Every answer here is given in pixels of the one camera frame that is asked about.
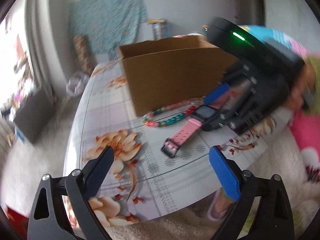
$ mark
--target beaded necklace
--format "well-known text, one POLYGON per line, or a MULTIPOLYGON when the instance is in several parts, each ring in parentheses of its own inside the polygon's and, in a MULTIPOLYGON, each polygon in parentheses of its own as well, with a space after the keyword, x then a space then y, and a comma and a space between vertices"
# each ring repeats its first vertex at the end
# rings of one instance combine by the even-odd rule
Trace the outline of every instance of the beaded necklace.
POLYGON ((169 106, 161 107, 160 109, 150 111, 149 113, 145 114, 142 119, 142 123, 144 123, 146 126, 150 127, 164 127, 171 124, 174 124, 180 120, 182 120, 184 117, 190 115, 199 105, 203 104, 203 98, 193 98, 190 100, 185 100, 177 104, 172 104, 169 106), (187 106, 191 105, 187 110, 183 111, 180 114, 177 114, 167 120, 163 120, 160 122, 152 121, 152 118, 158 114, 162 114, 167 111, 171 111, 173 109, 177 109, 181 106, 187 106))

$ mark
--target blue blanket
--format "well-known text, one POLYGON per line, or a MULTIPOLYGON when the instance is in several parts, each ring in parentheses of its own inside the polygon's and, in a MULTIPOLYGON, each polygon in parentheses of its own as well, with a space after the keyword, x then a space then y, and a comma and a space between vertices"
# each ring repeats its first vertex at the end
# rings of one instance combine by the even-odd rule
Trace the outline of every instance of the blue blanket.
POLYGON ((69 38, 87 37, 89 54, 109 54, 117 59, 116 47, 135 42, 140 24, 146 22, 143 0, 81 0, 70 5, 69 38))

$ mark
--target trash bag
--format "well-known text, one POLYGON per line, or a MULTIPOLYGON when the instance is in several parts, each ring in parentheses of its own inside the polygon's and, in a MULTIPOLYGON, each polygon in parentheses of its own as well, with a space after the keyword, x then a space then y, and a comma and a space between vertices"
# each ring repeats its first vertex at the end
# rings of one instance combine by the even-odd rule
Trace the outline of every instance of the trash bag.
POLYGON ((69 79, 69 83, 66 87, 66 92, 71 97, 77 97, 82 95, 87 83, 89 76, 82 71, 77 71, 69 79))

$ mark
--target green light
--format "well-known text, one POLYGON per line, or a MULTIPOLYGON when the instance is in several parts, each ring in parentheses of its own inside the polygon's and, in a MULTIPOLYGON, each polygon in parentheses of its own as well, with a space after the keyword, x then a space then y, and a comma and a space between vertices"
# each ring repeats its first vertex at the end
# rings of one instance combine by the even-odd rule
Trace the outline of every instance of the green light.
POLYGON ((245 41, 244 37, 240 36, 238 33, 232 33, 234 36, 238 37, 239 39, 245 41))

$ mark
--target cardboard box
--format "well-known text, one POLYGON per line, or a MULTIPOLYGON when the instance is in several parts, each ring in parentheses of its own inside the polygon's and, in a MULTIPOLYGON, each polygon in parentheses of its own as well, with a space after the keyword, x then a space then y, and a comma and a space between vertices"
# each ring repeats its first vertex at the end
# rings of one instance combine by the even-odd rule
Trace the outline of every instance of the cardboard box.
POLYGON ((137 116, 209 94, 236 58, 202 36, 143 41, 117 48, 137 116))

